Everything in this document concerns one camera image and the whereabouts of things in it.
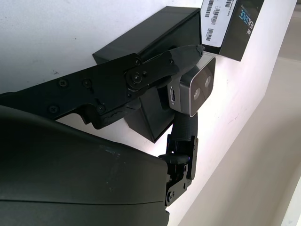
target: bolt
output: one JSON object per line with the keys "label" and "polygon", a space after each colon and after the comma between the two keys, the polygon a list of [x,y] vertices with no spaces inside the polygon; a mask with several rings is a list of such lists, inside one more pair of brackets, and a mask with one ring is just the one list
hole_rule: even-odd
{"label": "bolt", "polygon": [[59,84],[60,87],[66,87],[68,85],[68,82],[65,79],[60,79],[58,81],[58,84]]}
{"label": "bolt", "polygon": [[167,195],[167,201],[171,202],[172,199],[173,199],[173,193],[169,192],[168,195]]}
{"label": "bolt", "polygon": [[60,108],[56,105],[51,105],[49,108],[48,108],[48,111],[52,114],[55,114],[55,113],[58,113],[60,110]]}
{"label": "bolt", "polygon": [[141,62],[140,62],[140,60],[139,59],[136,59],[136,61],[135,61],[135,65],[140,65],[141,64]]}
{"label": "bolt", "polygon": [[84,79],[82,84],[85,88],[91,88],[92,86],[92,82],[89,79]]}
{"label": "bolt", "polygon": [[98,112],[99,114],[102,114],[102,113],[105,112],[105,106],[104,106],[104,105],[98,105],[98,106],[96,107],[96,110],[97,110],[97,112]]}
{"label": "bolt", "polygon": [[142,77],[138,72],[136,72],[136,74],[132,74],[132,80],[134,83],[140,83],[142,81]]}

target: barcode label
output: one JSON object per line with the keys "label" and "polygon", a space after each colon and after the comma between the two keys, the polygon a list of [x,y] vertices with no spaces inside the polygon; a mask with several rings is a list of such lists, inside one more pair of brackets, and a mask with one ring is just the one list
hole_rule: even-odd
{"label": "barcode label", "polygon": [[211,40],[211,38],[212,38],[212,33],[213,33],[213,29],[212,28],[209,28],[208,29],[208,33],[207,33],[207,35],[206,35],[206,41],[210,41]]}
{"label": "barcode label", "polygon": [[215,25],[216,24],[216,21],[217,21],[217,17],[218,17],[218,15],[219,15],[219,13],[220,13],[220,8],[216,8],[215,9],[215,11],[214,11],[214,16],[213,16],[213,18],[212,18],[212,21],[211,21],[211,24],[212,25]]}
{"label": "barcode label", "polygon": [[225,7],[230,8],[231,0],[227,0]]}
{"label": "barcode label", "polygon": [[213,2],[214,2],[214,0],[210,0],[210,1],[209,1],[208,8],[207,8],[207,10],[206,10],[205,17],[209,17],[209,16],[210,16]]}
{"label": "barcode label", "polygon": [[202,0],[202,44],[221,47],[238,0]]}

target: black articulated arm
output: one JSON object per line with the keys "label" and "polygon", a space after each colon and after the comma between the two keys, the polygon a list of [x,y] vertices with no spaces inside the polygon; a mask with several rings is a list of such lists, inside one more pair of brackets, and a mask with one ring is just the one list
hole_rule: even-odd
{"label": "black articulated arm", "polygon": [[175,48],[142,63],[130,54],[0,97],[0,105],[57,120],[71,113],[101,129],[140,108],[139,96],[200,60],[202,46]]}
{"label": "black articulated arm", "polygon": [[[78,226],[81,222],[96,226],[101,220],[108,220],[106,225],[148,226],[156,221],[150,213],[165,219],[168,213],[157,206],[171,205],[195,176],[197,114],[191,118],[175,113],[166,154],[159,158],[51,120],[77,113],[85,124],[101,129],[139,109],[139,97],[149,88],[163,87],[174,75],[182,76],[202,55],[201,45],[175,48],[146,62],[130,54],[2,94],[0,123],[2,130],[5,127],[2,138],[8,142],[4,141],[0,151],[0,173],[5,175],[0,178],[0,223],[16,225],[2,216],[14,216],[13,208],[19,211],[16,222],[31,219],[31,224],[24,224],[31,226]],[[150,219],[131,218],[138,209],[138,218],[143,213]],[[111,221],[99,211],[116,212],[117,217]],[[36,219],[42,215],[45,219],[39,223]],[[155,225],[164,224],[162,220]]]}

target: silver camera frame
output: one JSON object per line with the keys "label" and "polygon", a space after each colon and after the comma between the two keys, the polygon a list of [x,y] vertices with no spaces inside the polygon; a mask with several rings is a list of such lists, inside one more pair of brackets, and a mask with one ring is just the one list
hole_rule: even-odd
{"label": "silver camera frame", "polygon": [[185,73],[182,76],[172,77],[172,81],[167,85],[170,108],[178,112],[187,114],[190,117],[193,117],[196,114],[197,111],[191,112],[190,89],[192,82],[202,70],[208,70],[208,68],[206,68],[208,64],[214,64],[214,67],[212,67],[213,70],[210,71],[212,78],[207,78],[206,82],[204,83],[204,87],[213,82],[215,61],[216,59],[214,56],[208,53],[204,53],[197,65],[189,72]]}

